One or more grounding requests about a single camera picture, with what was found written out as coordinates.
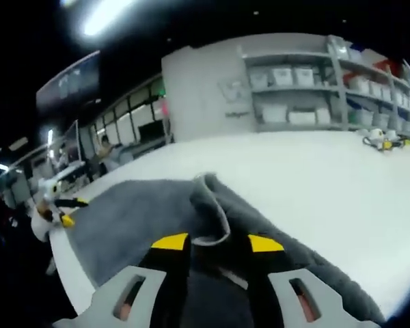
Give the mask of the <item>person's left hand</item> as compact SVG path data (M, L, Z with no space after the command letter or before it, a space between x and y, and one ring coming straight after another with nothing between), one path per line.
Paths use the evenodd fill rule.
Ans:
M47 203L40 202L39 204L37 204L36 211L39 214L39 216L43 218L45 221L53 221L53 212Z

